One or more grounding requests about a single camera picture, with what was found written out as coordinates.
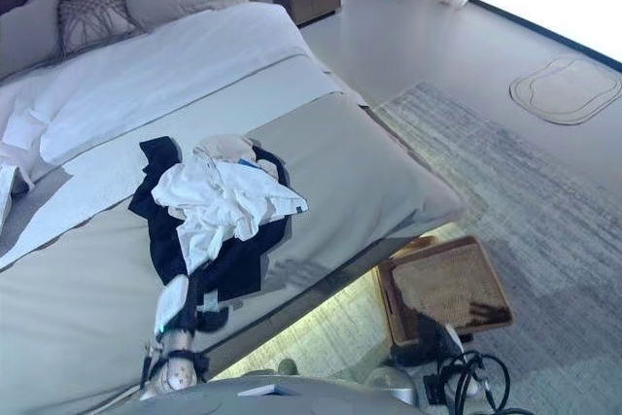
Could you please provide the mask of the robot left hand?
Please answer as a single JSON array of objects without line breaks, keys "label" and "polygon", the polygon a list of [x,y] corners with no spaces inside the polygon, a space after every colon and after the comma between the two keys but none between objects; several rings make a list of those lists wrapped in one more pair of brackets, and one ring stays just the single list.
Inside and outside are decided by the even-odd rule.
[{"label": "robot left hand", "polygon": [[215,332],[228,321],[229,310],[219,304],[218,290],[205,292],[196,277],[179,274],[162,290],[155,310],[154,336],[184,330]]}]

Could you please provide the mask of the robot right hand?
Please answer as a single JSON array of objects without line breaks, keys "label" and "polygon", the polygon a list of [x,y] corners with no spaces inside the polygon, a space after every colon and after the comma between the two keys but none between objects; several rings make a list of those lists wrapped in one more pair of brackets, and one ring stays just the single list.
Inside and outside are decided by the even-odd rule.
[{"label": "robot right hand", "polygon": [[[469,305],[469,314],[472,319],[466,326],[478,329],[508,323],[513,319],[508,307],[497,307],[482,302],[472,302]],[[418,313],[417,318],[418,345],[426,357],[456,356],[464,351],[461,338],[453,326],[443,324],[422,312]]]}]

